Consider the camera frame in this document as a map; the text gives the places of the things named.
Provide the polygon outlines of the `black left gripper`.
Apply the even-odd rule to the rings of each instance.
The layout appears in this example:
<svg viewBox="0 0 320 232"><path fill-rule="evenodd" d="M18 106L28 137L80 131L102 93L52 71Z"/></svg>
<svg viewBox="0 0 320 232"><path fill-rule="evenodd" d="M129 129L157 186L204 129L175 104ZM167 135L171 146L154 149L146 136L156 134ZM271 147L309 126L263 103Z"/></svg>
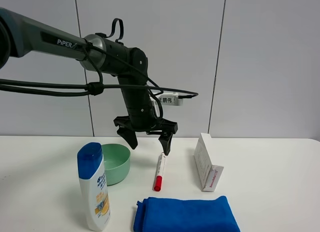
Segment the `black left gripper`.
<svg viewBox="0 0 320 232"><path fill-rule="evenodd" d="M171 151L172 137L178 130L178 124L163 118L156 118L148 89L122 88L121 92L128 116L114 119L114 124L119 127L117 134L134 150L138 146L135 132L164 131L166 133L161 133L158 140L162 145L163 153L168 156Z"/></svg>

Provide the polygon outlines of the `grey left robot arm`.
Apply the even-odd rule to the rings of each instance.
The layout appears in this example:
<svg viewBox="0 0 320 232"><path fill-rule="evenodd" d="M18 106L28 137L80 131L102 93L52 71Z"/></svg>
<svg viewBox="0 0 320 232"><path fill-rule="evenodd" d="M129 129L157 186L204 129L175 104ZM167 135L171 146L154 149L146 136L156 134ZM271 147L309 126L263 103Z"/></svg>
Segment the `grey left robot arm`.
<svg viewBox="0 0 320 232"><path fill-rule="evenodd" d="M56 97L78 97L99 95L107 86L103 74L118 79L116 85L122 92L127 116L114 120L117 133L135 149L136 134L145 132L159 135L163 152L171 150L173 135L178 125L163 118L160 101L153 94L159 87L148 86L148 58L139 48L128 48L120 38L111 41L103 33L90 34L84 38L48 26L8 9L0 10L0 63L5 65L10 57L21 58L31 51L72 58L88 71L98 74L98 81L85 85L49 84L3 79L2 91L48 95Z"/></svg>

